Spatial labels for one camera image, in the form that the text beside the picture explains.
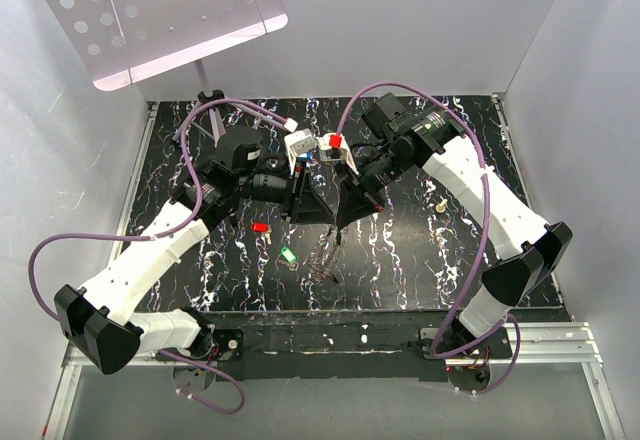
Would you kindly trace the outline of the key with red tag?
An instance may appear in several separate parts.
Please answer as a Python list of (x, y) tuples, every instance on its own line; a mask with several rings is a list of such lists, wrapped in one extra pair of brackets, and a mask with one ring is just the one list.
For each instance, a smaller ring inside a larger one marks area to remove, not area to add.
[(269, 224), (263, 222), (255, 222), (251, 224), (251, 230), (264, 238), (267, 245), (271, 244), (272, 229)]

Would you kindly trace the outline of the key with green tag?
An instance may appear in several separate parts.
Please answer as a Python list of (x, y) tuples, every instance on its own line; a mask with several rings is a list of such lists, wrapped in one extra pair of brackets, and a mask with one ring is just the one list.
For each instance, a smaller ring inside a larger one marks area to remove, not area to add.
[(278, 261), (291, 271), (297, 271), (299, 268), (298, 258), (293, 250), (288, 246), (283, 246), (280, 249)]

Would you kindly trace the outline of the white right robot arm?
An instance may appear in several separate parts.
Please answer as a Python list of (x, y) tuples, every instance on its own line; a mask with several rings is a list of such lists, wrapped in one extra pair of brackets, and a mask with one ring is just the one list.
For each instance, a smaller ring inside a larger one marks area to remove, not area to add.
[(522, 298), (557, 267), (573, 238), (564, 222), (549, 223), (531, 210), (487, 164), (471, 128), (434, 100), (413, 113), (392, 93), (361, 115), (377, 139), (372, 154), (357, 162), (341, 131), (322, 139), (322, 155), (335, 162), (340, 200), (335, 225), (350, 224), (384, 208), (383, 190), (413, 167), (445, 187), (481, 228), (468, 282), (431, 342), (436, 358), (475, 357)]

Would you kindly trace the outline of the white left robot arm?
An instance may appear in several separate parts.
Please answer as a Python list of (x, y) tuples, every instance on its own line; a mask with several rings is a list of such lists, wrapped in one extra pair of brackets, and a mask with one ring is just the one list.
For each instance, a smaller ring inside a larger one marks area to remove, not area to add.
[[(214, 327), (192, 308), (138, 314), (151, 287), (182, 255), (204, 240), (243, 199), (277, 204), (292, 224), (330, 224), (333, 212), (313, 189), (306, 153), (317, 141), (309, 130), (284, 138), (272, 155), (249, 126), (229, 128), (213, 152), (183, 175), (154, 221), (146, 241), (133, 242), (79, 288), (63, 286), (54, 303), (65, 337), (104, 374), (125, 367), (141, 352), (177, 349), (193, 360), (209, 356)], [(283, 166), (269, 170), (275, 158)]]

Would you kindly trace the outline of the white perforated music stand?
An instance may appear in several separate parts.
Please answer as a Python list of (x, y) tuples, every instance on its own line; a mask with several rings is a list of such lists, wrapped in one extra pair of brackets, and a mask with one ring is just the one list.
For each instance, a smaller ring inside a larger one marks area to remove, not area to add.
[(288, 23), (284, 0), (45, 0), (94, 86), (119, 90)]

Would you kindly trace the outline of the aluminium front rail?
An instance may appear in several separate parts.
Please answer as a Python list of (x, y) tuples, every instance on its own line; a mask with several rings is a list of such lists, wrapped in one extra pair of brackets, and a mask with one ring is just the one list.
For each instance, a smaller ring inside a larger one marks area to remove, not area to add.
[(586, 322), (524, 323), (506, 328), (519, 354), (506, 381), (487, 394), (456, 393), (462, 418), (453, 425), (473, 439), (625, 439)]

